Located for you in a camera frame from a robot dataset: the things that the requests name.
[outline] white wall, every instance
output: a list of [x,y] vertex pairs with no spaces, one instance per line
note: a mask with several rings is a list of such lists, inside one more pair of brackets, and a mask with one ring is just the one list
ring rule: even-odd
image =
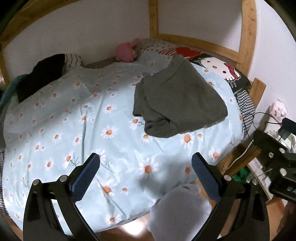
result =
[[121,42],[149,36],[148,0],[82,0],[34,22],[3,55],[13,79],[53,54],[76,53],[87,64],[114,56]]
[[296,121],[296,42],[288,28],[264,0],[256,0],[257,38],[249,79],[266,84],[256,111],[266,112],[279,98],[288,117]]
[[239,50],[242,31],[240,0],[159,0],[161,34],[202,39]]
[[[267,84],[257,111],[277,98],[296,121],[296,43],[277,13],[256,0],[258,30],[249,79]],[[58,9],[20,33],[3,50],[10,78],[43,58],[77,53],[85,63],[112,56],[115,46],[149,37],[148,0],[82,0]],[[238,51],[241,1],[159,0],[159,32],[194,37]]]

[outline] wooden bed frame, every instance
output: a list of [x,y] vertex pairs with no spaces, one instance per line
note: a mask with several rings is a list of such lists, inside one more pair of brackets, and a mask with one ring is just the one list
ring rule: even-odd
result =
[[[5,61],[2,55],[2,49],[5,48],[19,33],[46,14],[79,0],[29,0],[12,18],[0,36],[0,75],[2,74],[5,83],[9,83],[5,68]],[[189,37],[162,34],[158,31],[158,0],[148,0],[149,3],[149,22],[150,37],[153,39],[162,39],[171,42],[178,42],[214,52],[237,62],[236,68],[244,75],[248,76],[256,41],[257,17],[255,0],[242,0],[242,33],[239,51],[234,51],[226,47],[210,43],[200,39]],[[255,108],[257,107],[266,85],[258,79],[251,82],[249,95]],[[229,154],[219,166],[226,169],[232,160],[234,153]],[[253,150],[250,155],[239,159],[233,167],[227,170],[228,174],[234,174],[242,165],[248,164],[254,157],[260,153],[258,149]]]

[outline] gray cloth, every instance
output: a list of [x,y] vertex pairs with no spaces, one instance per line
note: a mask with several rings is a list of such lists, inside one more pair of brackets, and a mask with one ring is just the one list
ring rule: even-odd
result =
[[166,69],[142,78],[134,98],[133,115],[142,116],[145,132],[155,137],[194,131],[228,115],[219,94],[181,55],[174,55]]
[[211,204],[200,196],[197,184],[180,185],[151,207],[147,229],[155,241],[189,241],[211,213]]

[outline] green object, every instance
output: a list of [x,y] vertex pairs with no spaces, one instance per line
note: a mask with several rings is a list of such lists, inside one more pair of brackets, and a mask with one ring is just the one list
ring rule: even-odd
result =
[[233,175],[232,178],[233,178],[233,180],[235,180],[237,182],[246,183],[248,174],[250,172],[251,171],[248,168],[243,167],[235,175]]
[[18,83],[25,76],[27,76],[27,74],[22,74],[22,75],[15,77],[14,80],[6,88],[2,98],[0,100],[0,110],[2,110],[7,103],[9,103],[12,96],[16,93],[16,87],[17,87]]

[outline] black cable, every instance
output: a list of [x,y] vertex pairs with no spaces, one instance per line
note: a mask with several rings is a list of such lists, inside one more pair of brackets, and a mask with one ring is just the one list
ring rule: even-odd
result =
[[[266,124],[267,124],[267,123],[269,123],[269,124],[275,124],[275,125],[281,125],[281,123],[279,123],[278,120],[275,119],[275,117],[272,116],[271,114],[264,113],[264,112],[256,112],[255,114],[247,113],[247,114],[243,117],[243,119],[246,118],[248,115],[251,115],[251,116],[253,117],[253,118],[252,118],[252,124],[253,124],[253,126],[254,126],[254,128],[255,128],[256,130],[258,130],[258,128],[256,128],[256,126],[255,126],[255,124],[254,124],[254,118],[255,118],[255,115],[256,115],[256,114],[269,115],[270,117],[272,117],[272,118],[277,122],[277,123],[274,123],[274,122],[265,121],[265,123],[264,123],[264,129],[263,129],[263,130],[260,130],[260,131],[264,131],[264,130],[265,130],[265,128],[266,128]],[[251,139],[251,137],[250,137],[250,135],[249,135],[249,130],[247,131],[247,135],[248,135],[250,141],[253,141],[253,139]]]

